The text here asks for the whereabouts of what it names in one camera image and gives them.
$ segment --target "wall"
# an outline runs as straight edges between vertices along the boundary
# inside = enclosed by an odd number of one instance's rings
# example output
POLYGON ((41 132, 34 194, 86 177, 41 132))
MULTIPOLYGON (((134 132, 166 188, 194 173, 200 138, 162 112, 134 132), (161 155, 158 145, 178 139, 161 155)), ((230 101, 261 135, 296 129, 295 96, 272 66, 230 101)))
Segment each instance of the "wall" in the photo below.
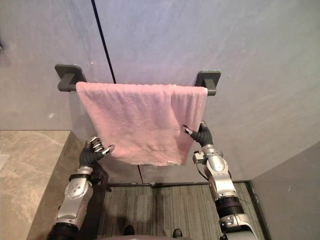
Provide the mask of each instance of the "wall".
POLYGON ((273 240, 318 239, 320 142, 252 180, 273 240))
MULTIPOLYGON (((319 141, 320 1, 96 5, 117 83, 191 86, 200 70, 221 70, 203 119, 234 180, 259 176, 319 141)), ((191 154, 188 162, 140 168, 146 182, 203 181, 191 154)))
MULTIPOLYGON (((203 119, 234 180, 259 176, 319 141, 320 1, 96 5, 117 83, 191 86, 199 71, 221 70, 203 119)), ((112 83, 90 2, 3 0, 0 33, 0 129, 92 135, 77 94, 58 92, 53 70, 78 64, 90 82, 112 83)), ((146 183, 202 181, 191 154, 184 167, 140 168, 146 183)))
MULTIPOLYGON (((0 43, 0 130, 72 130, 82 143, 96 134, 77 93, 58 91, 54 70, 77 64, 88 82, 113 83, 90 1, 2 0, 0 43)), ((136 166, 102 164, 110 182, 141 182, 136 166)))

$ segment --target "pink towel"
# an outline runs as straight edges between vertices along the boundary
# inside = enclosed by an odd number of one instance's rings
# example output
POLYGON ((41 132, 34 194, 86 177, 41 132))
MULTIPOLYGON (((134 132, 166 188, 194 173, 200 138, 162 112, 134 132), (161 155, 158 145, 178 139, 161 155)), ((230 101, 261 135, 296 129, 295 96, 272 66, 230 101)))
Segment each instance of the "pink towel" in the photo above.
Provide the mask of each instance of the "pink towel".
POLYGON ((193 140, 182 125, 198 129, 205 87, 78 82, 76 91, 103 145, 135 165, 183 165, 193 140))

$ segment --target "towel bar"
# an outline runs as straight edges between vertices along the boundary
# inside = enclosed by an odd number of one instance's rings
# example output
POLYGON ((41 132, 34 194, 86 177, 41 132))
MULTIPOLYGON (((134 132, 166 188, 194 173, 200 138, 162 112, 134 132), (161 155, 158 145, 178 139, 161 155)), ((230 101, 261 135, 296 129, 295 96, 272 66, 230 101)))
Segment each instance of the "towel bar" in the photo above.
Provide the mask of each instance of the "towel bar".
MULTIPOLYGON (((58 89, 61 92, 76 91, 77 82, 86 82, 82 69, 78 65, 57 64, 54 69, 60 77, 58 89)), ((196 76, 195 86, 207 88, 208 96, 214 96, 220 76, 219 71, 200 71, 196 76)))

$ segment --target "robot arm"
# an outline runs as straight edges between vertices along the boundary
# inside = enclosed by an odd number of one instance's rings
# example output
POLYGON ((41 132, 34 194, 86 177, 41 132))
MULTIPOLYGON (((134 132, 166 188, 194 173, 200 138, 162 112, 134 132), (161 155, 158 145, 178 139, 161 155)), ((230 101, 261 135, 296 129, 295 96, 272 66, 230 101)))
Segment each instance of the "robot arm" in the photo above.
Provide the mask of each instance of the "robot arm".
POLYGON ((73 240, 80 230, 86 213, 88 202, 93 195, 91 179, 94 164, 115 149, 110 145, 104 149, 100 138, 89 139, 80 154, 79 168, 69 178, 64 191, 64 200, 47 240, 73 240))
POLYGON ((202 152, 194 152, 193 162, 203 164, 208 178, 209 190, 219 215, 219 225, 224 234, 221 240, 256 240, 250 220, 245 214, 238 199, 238 194, 231 180, 228 163, 223 153, 216 150, 212 135, 204 121, 201 121, 199 132, 184 127, 196 142, 200 143, 202 152))

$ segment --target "floor mat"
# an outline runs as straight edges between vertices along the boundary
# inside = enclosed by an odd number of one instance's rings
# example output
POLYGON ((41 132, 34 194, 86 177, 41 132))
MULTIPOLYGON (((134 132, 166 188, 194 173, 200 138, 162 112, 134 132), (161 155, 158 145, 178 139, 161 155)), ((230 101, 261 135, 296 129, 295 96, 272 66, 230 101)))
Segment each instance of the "floor mat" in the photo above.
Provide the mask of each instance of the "floor mat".
MULTIPOLYGON (((258 240, 264 240, 245 184, 234 185, 258 240)), ((98 238, 122 235, 131 224, 137 235, 169 237, 180 228, 193 240, 218 240, 222 236, 218 222, 208 185, 113 187, 105 196, 98 238)))

